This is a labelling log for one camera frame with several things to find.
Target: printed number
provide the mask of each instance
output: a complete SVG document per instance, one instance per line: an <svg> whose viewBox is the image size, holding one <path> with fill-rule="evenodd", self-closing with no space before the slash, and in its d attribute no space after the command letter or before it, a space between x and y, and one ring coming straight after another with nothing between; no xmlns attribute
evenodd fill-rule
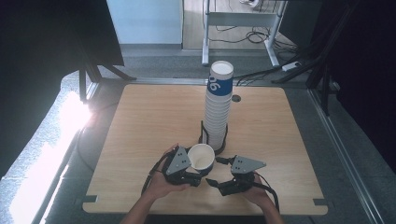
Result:
<svg viewBox="0 0 396 224"><path fill-rule="evenodd" d="M209 87L210 90L216 91L218 88L221 88L219 83L216 83L217 79L215 77L209 76Z"/></svg>

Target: wrist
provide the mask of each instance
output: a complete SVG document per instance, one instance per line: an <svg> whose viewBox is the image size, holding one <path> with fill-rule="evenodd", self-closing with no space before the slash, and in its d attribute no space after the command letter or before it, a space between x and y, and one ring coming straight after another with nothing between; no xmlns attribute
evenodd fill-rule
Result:
<svg viewBox="0 0 396 224"><path fill-rule="evenodd" d="M260 207L260 209L264 212L272 207L275 207L274 203L271 201L270 197L265 196L260 199L260 201L257 203L257 205Z"/></svg>
<svg viewBox="0 0 396 224"><path fill-rule="evenodd" d="M140 198L148 203L154 203L158 199L158 197L149 190L146 190Z"/></svg>

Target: metal rack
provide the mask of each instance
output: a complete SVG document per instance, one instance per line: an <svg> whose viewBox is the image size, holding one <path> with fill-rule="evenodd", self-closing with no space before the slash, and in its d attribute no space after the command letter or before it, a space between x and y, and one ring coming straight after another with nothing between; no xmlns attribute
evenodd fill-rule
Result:
<svg viewBox="0 0 396 224"><path fill-rule="evenodd" d="M234 13L234 12L210 12L210 0L205 1L205 33L204 43L202 46L202 65L209 64L209 26L260 26L272 27L268 40L264 41L268 55L273 66L279 66L276 55L274 53L273 44L280 20L287 1L280 1L277 13Z"/></svg>

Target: sunlight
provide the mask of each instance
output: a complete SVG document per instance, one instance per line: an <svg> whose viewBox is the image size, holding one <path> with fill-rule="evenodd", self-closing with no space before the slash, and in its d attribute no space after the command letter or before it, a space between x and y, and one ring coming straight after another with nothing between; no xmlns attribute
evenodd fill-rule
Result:
<svg viewBox="0 0 396 224"><path fill-rule="evenodd" d="M74 91L70 91L60 110L58 125L60 133L50 133L51 137L58 137L55 146L48 142L41 148L37 161L26 173L22 180L9 212L13 223L31 223L35 214L43 203L53 179L64 159L64 154L69 148L73 137L91 117L87 105L84 105Z"/></svg>

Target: white wall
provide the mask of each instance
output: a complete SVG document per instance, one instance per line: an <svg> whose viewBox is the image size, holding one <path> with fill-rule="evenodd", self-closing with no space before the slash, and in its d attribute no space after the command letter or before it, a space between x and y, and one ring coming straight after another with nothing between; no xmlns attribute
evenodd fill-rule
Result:
<svg viewBox="0 0 396 224"><path fill-rule="evenodd" d="M120 44L181 44L182 0L107 0Z"/></svg>

